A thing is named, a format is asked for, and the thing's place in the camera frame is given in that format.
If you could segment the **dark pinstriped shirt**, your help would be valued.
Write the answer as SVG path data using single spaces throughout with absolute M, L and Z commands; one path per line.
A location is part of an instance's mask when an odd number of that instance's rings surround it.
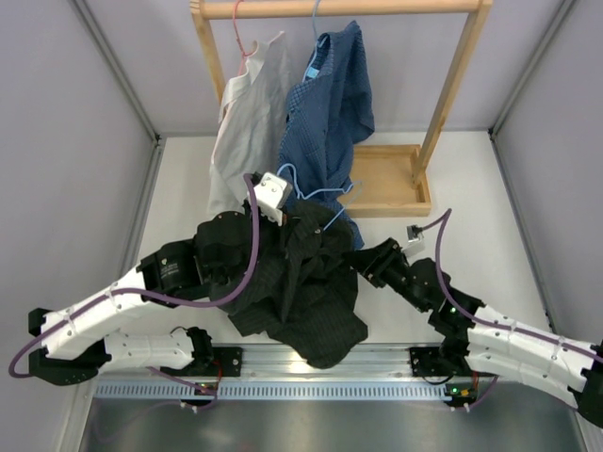
M 348 351 L 367 339 L 367 324 L 355 312 L 358 277 L 343 256 L 353 249 L 347 221 L 324 225 L 327 207 L 300 201 L 280 228 L 260 226 L 260 250 L 251 281 L 222 306 L 243 336 L 265 333 L 296 351 Z

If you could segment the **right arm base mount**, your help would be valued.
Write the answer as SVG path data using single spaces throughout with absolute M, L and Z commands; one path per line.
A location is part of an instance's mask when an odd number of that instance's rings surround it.
M 471 377 L 473 371 L 461 355 L 439 347 L 411 347 L 410 364 L 414 377 Z

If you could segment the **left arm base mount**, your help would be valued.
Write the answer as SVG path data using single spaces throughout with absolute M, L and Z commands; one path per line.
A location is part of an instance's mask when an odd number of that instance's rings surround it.
M 186 368 L 192 377 L 238 378 L 243 364 L 241 347 L 214 347 L 211 352 L 203 352 Z

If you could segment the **light blue hanger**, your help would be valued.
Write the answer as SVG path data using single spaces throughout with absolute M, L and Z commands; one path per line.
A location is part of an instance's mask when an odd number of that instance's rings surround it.
M 295 192 L 295 196 L 296 196 L 297 200 L 308 201 L 311 198 L 316 197 L 319 194 L 348 195 L 349 193 L 354 191 L 354 194 L 353 194 L 351 200 L 348 201 L 347 203 L 345 203 L 334 214 L 334 216 L 324 225 L 324 227 L 323 227 L 324 231 L 328 230 L 345 213 L 348 206 L 351 205 L 351 203 L 353 201 L 355 201 L 362 193 L 362 184 L 363 183 L 361 181 L 356 181 L 356 182 L 351 182 L 347 187 L 344 187 L 344 188 L 319 188 L 319 189 L 312 191 L 309 194 L 304 194 L 299 186 L 297 168 L 291 163 L 285 163 L 277 169 L 276 175 L 281 176 L 285 172 L 285 170 L 290 170 L 291 182 L 292 182 L 293 190 Z

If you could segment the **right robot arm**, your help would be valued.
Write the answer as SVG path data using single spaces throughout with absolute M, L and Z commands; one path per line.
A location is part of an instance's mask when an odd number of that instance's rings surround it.
M 389 287 L 429 316 L 444 340 L 438 362 L 450 374 L 489 374 L 556 397 L 602 425 L 602 347 L 519 322 L 450 284 L 436 261 L 409 262 L 389 238 L 345 260 L 372 286 Z

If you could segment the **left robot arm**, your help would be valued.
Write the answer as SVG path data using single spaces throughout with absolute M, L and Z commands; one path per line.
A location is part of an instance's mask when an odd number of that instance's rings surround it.
M 200 224 L 192 238 L 143 258 L 97 294 L 60 311 L 31 311 L 28 328 L 37 342 L 27 357 L 29 374 L 56 386 L 145 367 L 172 377 L 217 374 L 211 338 L 199 327 L 151 336 L 122 327 L 177 307 L 234 301 L 250 283 L 258 253 L 258 216 L 225 212 Z

